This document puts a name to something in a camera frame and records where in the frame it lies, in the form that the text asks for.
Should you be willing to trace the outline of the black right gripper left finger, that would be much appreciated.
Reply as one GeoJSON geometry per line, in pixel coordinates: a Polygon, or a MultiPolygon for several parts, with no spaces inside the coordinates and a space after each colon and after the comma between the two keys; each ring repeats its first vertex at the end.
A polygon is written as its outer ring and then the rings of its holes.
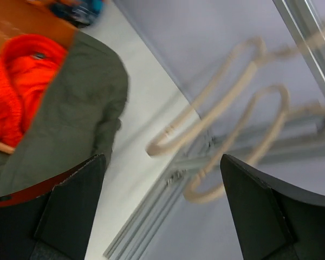
{"type": "Polygon", "coordinates": [[[84,259],[106,171],[104,155],[0,197],[0,259],[84,259]]]}

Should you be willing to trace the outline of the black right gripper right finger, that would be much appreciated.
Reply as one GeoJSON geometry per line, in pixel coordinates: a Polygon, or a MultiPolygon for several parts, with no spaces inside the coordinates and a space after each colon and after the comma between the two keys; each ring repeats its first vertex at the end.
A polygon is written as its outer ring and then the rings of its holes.
{"type": "Polygon", "coordinates": [[[325,196],[225,154],[220,171],[244,259],[325,259],[325,196]]]}

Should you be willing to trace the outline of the olive green shorts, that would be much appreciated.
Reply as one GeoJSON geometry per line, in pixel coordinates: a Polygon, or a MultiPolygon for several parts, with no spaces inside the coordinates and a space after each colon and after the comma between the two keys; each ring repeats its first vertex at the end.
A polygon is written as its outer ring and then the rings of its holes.
{"type": "Polygon", "coordinates": [[[119,56],[79,31],[12,154],[0,151],[0,197],[57,176],[96,154],[111,159],[127,102],[119,56]]]}

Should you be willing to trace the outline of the bright orange shorts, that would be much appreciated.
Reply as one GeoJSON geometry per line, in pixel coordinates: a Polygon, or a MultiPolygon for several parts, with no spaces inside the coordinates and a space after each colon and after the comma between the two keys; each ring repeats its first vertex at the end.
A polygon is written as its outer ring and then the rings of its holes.
{"type": "Polygon", "coordinates": [[[6,41],[0,52],[0,142],[16,147],[28,130],[44,92],[67,50],[36,34],[6,41]]]}

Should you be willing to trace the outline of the blue orange patterned shorts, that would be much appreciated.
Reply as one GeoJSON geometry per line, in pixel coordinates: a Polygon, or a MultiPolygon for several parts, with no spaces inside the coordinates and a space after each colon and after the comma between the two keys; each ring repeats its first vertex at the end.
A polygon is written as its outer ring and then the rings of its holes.
{"type": "Polygon", "coordinates": [[[92,25],[105,10],[108,1],[53,1],[49,10],[58,18],[64,19],[81,29],[92,25]]]}

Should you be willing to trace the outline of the orange plastic basket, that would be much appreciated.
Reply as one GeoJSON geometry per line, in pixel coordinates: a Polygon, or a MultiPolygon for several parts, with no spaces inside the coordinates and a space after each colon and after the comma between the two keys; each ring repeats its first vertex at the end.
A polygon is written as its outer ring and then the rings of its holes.
{"type": "MultiPolygon", "coordinates": [[[[0,1],[0,52],[6,41],[25,34],[42,35],[68,51],[76,31],[47,9],[47,1],[0,1]]],[[[0,142],[0,151],[12,154],[14,150],[0,142]]]]}

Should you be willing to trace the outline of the aluminium frame rail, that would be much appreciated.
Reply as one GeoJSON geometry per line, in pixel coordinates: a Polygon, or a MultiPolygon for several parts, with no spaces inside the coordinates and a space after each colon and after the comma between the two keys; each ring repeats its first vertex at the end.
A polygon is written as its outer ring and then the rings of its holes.
{"type": "MultiPolygon", "coordinates": [[[[259,36],[237,44],[195,100],[147,145],[148,155],[156,157],[180,152],[234,103],[259,69],[271,62],[287,60],[300,54],[307,60],[310,70],[325,80],[325,22],[319,18],[313,3],[276,1],[275,6],[296,45],[268,51],[264,40],[259,36]],[[225,96],[200,121],[169,140],[168,137],[190,117],[192,111],[204,103],[230,70],[231,63],[248,48],[254,48],[255,54],[225,96]]],[[[289,91],[282,84],[274,84],[255,92],[233,131],[216,141],[219,149],[209,158],[173,159],[110,243],[103,257],[141,259],[178,199],[206,204],[222,197],[225,194],[223,184],[205,192],[198,192],[197,188],[220,162],[223,154],[231,151],[242,133],[263,137],[257,145],[237,150],[237,154],[243,154],[245,162],[252,166],[265,159],[269,151],[278,150],[280,156],[285,157],[289,149],[296,151],[313,145],[324,147],[325,106],[310,102],[292,107],[289,91]]]]}

